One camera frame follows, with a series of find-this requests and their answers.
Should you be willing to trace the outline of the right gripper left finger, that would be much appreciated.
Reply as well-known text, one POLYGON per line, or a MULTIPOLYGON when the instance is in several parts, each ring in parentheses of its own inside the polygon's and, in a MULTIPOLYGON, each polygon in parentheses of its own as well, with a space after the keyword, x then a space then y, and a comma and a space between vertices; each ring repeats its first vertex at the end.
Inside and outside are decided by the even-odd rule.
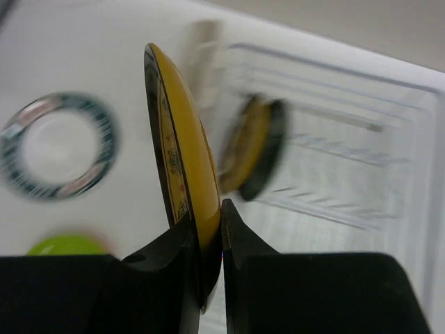
POLYGON ((196 333, 195 218, 136 252, 1 258, 2 333, 196 333))

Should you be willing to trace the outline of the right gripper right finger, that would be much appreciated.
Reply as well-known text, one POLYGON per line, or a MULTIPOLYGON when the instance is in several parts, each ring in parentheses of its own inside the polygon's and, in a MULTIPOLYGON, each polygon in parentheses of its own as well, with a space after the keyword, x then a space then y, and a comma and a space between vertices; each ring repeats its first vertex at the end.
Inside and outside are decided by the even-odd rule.
POLYGON ((221 208, 228 333, 429 333, 402 266, 384 253, 282 254, 221 208))

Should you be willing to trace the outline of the lime green plate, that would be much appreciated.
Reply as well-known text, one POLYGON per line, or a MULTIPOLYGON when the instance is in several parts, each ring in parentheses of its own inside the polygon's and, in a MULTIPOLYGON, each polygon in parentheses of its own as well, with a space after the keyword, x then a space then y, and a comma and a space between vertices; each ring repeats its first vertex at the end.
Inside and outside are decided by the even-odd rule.
POLYGON ((53 234, 39 241, 26 253, 30 256, 50 255, 103 255, 110 253, 100 239, 79 233, 53 234))

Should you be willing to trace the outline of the brown patterned plate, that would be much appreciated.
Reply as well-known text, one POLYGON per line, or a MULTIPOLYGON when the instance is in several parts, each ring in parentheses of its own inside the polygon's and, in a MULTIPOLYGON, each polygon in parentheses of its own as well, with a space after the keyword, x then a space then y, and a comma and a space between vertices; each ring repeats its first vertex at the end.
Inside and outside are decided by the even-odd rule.
POLYGON ((147 108, 168 223, 191 224, 198 298, 205 311, 218 282, 221 200, 216 167, 193 96, 173 61, 154 43, 144 50, 147 108))

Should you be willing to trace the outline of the yellow brown front plate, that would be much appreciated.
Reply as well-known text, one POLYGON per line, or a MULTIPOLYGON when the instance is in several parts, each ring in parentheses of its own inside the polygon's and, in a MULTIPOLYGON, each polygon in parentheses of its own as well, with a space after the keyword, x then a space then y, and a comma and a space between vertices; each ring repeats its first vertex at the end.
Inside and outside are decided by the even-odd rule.
POLYGON ((265 146, 270 122, 270 110, 264 99, 253 95, 239 113, 222 153, 219 184, 223 193, 237 190, 253 174, 265 146))

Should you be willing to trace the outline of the dark green plate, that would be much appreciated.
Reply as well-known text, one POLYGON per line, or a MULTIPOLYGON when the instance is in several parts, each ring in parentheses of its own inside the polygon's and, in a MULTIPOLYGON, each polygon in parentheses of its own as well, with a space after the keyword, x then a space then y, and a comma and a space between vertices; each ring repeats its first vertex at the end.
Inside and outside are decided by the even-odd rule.
POLYGON ((289 108, 283 99, 266 103, 266 110, 271 115, 266 141, 263 144, 258 160, 247 180, 237 189, 240 197, 250 202, 257 198, 272 180, 280 162, 286 138, 289 133, 289 108))

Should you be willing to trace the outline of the orange plastic plate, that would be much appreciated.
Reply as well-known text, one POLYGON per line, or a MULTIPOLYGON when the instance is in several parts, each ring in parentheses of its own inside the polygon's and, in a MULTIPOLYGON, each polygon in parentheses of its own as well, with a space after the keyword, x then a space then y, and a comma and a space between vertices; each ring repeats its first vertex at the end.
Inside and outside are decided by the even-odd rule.
POLYGON ((87 250, 91 254, 116 254, 115 245, 106 236, 87 231, 84 234, 87 240, 87 250))

